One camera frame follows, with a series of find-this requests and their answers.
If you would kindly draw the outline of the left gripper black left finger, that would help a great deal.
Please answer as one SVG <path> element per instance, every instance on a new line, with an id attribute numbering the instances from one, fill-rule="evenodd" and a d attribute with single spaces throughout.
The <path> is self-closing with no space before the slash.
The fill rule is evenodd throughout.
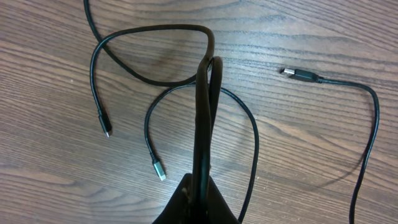
<path id="1" fill-rule="evenodd" d="M 208 96 L 207 72 L 211 58 L 203 59 L 197 70 L 195 91 L 195 142 L 193 153 L 193 179 L 191 220 L 207 220 L 207 196 L 210 174 L 211 114 Z"/>

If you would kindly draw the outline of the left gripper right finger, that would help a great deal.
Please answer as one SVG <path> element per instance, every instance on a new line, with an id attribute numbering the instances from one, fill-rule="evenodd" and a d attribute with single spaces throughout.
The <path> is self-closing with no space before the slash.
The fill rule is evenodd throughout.
<path id="1" fill-rule="evenodd" d="M 213 133 L 213 127 L 216 118 L 216 112 L 218 109 L 218 100 L 221 91 L 221 81 L 223 73 L 223 62 L 220 57 L 214 57 L 208 66 L 207 81 L 208 81 L 208 96 L 210 104 L 211 114 L 211 138 Z M 191 196 L 192 196 L 192 184 L 189 197 L 189 220 L 191 220 Z M 209 175 L 208 182 L 208 196 L 207 196 L 207 220 L 205 223 L 236 223 L 236 219 L 233 217 L 231 210 L 227 206 L 223 199 L 220 191 L 213 182 L 213 179 Z"/>

